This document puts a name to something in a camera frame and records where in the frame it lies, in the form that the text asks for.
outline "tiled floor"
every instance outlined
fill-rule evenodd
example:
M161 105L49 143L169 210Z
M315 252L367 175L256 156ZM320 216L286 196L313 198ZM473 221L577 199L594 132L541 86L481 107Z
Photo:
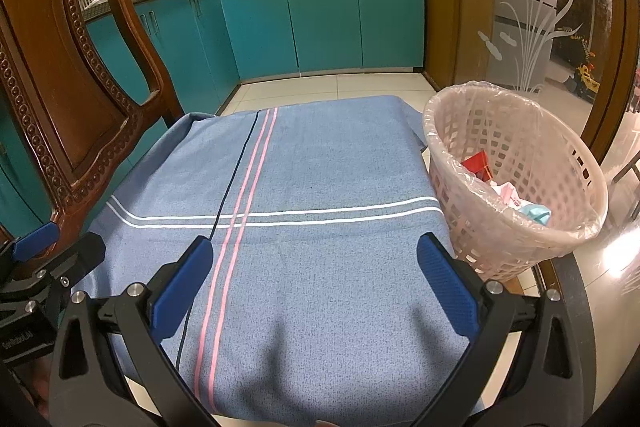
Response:
M338 100L377 94L399 96L417 110L423 110L434 90L421 74L344 74L275 80L242 86L223 115L244 110L257 110L319 100ZM548 82L535 96L543 107L566 121L581 133L591 105L579 100L561 87ZM625 115L603 170L610 182L615 174L640 149L640 114ZM429 153L424 154L429 164ZM584 279L596 334L597 381L596 406L607 396L640 341L640 225L630 223L629 215L640 198L640 182L630 172L618 185L609 189L609 217L601 236L577 249L577 258ZM520 275L520 284L527 295L538 295L530 271ZM512 333L503 349L494 375L482 400L494 402L513 359L518 333ZM144 389L136 387L136 397L148 403ZM251 423L220 419L228 427L249 427ZM264 427L267 424L255 424Z

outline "plastic bag liner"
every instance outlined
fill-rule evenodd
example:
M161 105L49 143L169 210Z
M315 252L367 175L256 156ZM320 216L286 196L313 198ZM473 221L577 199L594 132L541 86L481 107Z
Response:
M607 184L579 136L546 109L486 82L447 87L426 105L429 173L455 255L483 279L506 281L596 237ZM498 185L552 211L543 226L502 203L461 164L484 150Z

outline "silver bolt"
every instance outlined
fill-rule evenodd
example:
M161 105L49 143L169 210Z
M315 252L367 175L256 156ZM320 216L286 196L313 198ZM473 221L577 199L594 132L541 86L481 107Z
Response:
M85 293L82 291L74 293L73 295L71 295L71 302L73 302L73 304L81 303L82 301L84 301L84 295Z
M504 286L497 281L489 281L486 284L486 290L491 293L491 295L500 295L504 291Z
M129 297L138 297L142 295L142 292L144 290L145 290L144 285L142 285L139 282L134 282L133 284L130 284L129 287L127 288L127 294L129 295Z
M546 291L546 298L548 298L550 301L558 302L562 298L562 296L560 295L560 292L558 290L556 290L555 288L551 288Z

